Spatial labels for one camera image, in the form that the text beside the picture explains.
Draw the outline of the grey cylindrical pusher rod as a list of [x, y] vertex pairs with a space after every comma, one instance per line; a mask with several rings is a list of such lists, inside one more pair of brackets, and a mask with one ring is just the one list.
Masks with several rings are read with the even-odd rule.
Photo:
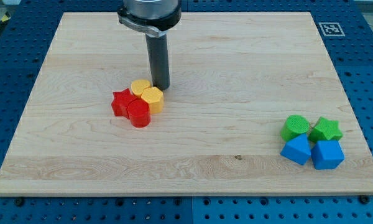
[[166, 90], [170, 86], [167, 35], [151, 37], [145, 35], [153, 86]]

